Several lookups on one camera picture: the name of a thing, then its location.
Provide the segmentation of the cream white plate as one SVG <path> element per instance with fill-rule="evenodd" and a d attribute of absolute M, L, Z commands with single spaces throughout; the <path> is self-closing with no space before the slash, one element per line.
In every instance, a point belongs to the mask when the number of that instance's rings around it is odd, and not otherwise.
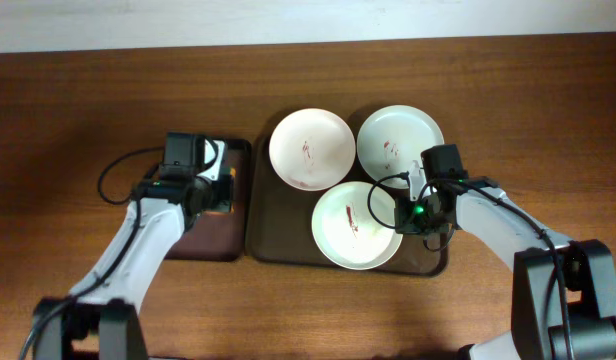
<path fill-rule="evenodd" d="M 326 258 L 343 268 L 378 268 L 402 243 L 403 236 L 392 228 L 394 210 L 395 200 L 379 187 L 359 181 L 339 184 L 313 209 L 313 239 Z"/>

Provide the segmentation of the pale green plate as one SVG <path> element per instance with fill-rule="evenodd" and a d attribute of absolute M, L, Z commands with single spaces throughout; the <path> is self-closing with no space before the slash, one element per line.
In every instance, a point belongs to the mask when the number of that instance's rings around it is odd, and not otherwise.
<path fill-rule="evenodd" d="M 411 106 L 392 105 L 364 121 L 357 135 L 357 156 L 375 181 L 410 172 L 417 162 L 415 189 L 420 190 L 426 182 L 421 154 L 443 144 L 442 131 L 428 114 Z"/>

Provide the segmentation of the pink plate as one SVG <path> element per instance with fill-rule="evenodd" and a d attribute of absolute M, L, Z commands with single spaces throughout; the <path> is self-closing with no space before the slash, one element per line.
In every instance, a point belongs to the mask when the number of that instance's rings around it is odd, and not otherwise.
<path fill-rule="evenodd" d="M 279 122 L 268 153 L 274 171 L 285 183 L 302 191 L 321 191 L 339 183 L 351 170 L 356 143 L 341 117 L 307 108 Z"/>

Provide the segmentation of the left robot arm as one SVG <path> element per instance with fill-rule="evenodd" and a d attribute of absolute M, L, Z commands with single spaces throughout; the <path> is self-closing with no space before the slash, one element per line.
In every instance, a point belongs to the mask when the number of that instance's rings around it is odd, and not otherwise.
<path fill-rule="evenodd" d="M 96 359 L 148 356 L 139 310 L 171 248 L 204 213 L 232 209 L 236 172 L 223 168 L 144 178 L 129 196 L 125 218 L 93 268 L 63 298 L 44 298 L 20 358 L 85 359 L 73 341 L 99 337 Z"/>

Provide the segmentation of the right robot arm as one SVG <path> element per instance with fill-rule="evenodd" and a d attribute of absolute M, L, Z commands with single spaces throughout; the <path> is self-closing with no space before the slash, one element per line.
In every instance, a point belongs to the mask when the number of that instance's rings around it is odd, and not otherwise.
<path fill-rule="evenodd" d="M 510 330 L 462 347 L 459 358 L 616 359 L 616 269 L 604 243 L 550 229 L 486 177 L 428 185 L 428 196 L 397 200 L 397 232 L 462 230 L 513 273 Z"/>

